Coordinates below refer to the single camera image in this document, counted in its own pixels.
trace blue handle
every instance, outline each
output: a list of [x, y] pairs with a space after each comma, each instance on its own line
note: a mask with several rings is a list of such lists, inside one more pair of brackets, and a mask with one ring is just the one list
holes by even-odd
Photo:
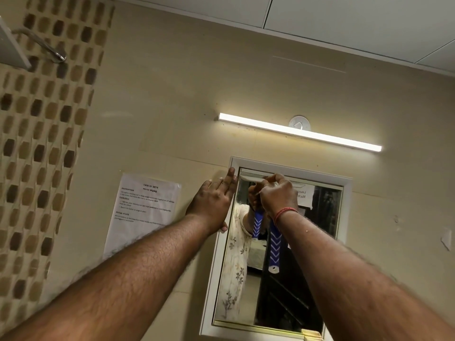
[[280, 247], [281, 247], [281, 232], [275, 226], [273, 221], [270, 221], [270, 258], [268, 261], [268, 270], [272, 274], [280, 272]]
[[254, 212], [254, 228], [253, 228], [253, 238], [258, 239], [259, 231], [261, 230], [262, 219], [264, 218], [264, 211], [255, 211]]

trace floral shirt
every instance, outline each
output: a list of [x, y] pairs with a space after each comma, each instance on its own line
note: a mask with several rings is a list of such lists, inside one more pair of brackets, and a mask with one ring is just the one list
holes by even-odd
[[240, 312], [240, 297], [245, 287], [248, 252], [252, 239], [243, 226], [243, 218], [248, 211], [248, 205], [238, 205], [234, 208], [215, 310], [216, 320], [235, 322]]

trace wall light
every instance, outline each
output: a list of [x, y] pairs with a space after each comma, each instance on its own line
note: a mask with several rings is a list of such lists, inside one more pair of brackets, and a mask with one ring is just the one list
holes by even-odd
[[336, 136], [315, 133], [313, 131], [301, 130], [301, 129], [291, 128], [291, 127], [287, 127], [287, 126], [280, 126], [280, 125], [276, 125], [273, 123], [252, 120], [249, 118], [234, 116], [234, 115], [230, 115], [230, 114], [220, 114], [218, 119], [220, 121], [227, 121], [227, 122], [236, 123], [239, 125], [245, 125], [245, 126], [251, 126], [251, 127], [255, 127], [255, 128], [259, 128], [259, 129], [276, 131], [278, 133], [283, 133], [283, 134], [301, 136], [304, 138], [330, 142], [333, 144], [342, 144], [343, 146], [361, 148], [361, 149], [366, 149], [366, 150], [373, 151], [373, 152], [380, 152], [382, 150], [382, 146], [378, 146], [376, 144], [368, 144], [366, 142], [339, 138]]

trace round wall fixture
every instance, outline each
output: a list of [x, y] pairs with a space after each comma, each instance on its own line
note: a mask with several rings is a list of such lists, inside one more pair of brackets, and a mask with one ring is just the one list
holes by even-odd
[[289, 127], [300, 129], [300, 130], [311, 131], [310, 122], [304, 116], [295, 116], [295, 117], [293, 117], [289, 121]]

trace mosaic tile pattern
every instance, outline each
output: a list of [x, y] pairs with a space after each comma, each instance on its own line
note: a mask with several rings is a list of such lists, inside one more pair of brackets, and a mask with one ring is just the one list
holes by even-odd
[[24, 26], [68, 59], [20, 35], [32, 68], [0, 64], [0, 333], [40, 299], [113, 14], [108, 0], [27, 0]]

